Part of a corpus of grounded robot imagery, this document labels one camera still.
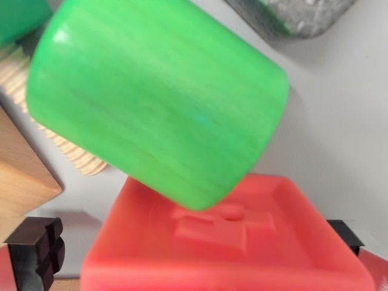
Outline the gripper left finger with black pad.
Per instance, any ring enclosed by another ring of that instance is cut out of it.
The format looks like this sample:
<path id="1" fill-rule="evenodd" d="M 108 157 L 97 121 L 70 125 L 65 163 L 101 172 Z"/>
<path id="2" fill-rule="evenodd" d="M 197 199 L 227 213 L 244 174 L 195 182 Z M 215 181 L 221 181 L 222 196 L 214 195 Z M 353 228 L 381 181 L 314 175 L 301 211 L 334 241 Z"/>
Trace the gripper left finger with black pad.
<path id="1" fill-rule="evenodd" d="M 65 257 L 60 218 L 1 218 L 1 290 L 49 290 Z"/>

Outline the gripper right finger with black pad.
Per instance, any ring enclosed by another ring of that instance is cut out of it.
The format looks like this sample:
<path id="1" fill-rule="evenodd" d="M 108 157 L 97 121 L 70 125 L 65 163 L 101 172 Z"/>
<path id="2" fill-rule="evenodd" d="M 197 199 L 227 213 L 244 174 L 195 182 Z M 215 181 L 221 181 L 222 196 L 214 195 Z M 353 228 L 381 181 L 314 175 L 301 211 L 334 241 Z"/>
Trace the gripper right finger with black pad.
<path id="1" fill-rule="evenodd" d="M 376 290 L 387 290 L 387 244 L 382 244 L 356 220 L 329 219 L 328 223 L 371 274 Z"/>

